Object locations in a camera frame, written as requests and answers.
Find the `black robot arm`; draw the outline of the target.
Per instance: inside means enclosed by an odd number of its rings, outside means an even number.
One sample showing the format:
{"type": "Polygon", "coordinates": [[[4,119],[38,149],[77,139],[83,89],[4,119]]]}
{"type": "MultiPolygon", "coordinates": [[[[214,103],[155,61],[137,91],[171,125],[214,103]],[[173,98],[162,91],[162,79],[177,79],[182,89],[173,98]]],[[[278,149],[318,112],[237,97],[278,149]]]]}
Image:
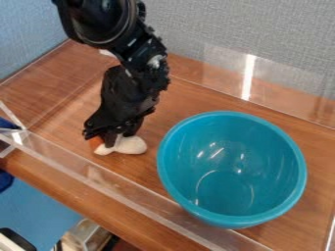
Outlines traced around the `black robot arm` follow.
{"type": "Polygon", "coordinates": [[[142,0],[51,0],[69,37],[110,52],[119,64],[105,72],[101,107],[85,123],[85,137],[102,139],[98,151],[146,147],[137,132],[169,89],[169,53],[146,25],[142,0]]]}

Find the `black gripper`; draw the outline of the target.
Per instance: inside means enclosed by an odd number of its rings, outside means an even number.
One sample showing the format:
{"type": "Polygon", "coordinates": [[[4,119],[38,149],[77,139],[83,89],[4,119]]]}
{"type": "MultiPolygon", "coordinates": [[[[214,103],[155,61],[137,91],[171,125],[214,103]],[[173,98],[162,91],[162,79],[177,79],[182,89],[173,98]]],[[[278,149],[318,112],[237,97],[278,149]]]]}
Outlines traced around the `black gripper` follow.
{"type": "Polygon", "coordinates": [[[122,134],[130,137],[138,133],[157,104],[158,96],[142,91],[125,68],[110,68],[103,75],[101,107],[85,122],[85,137],[103,135],[105,147],[114,147],[122,134]]]}

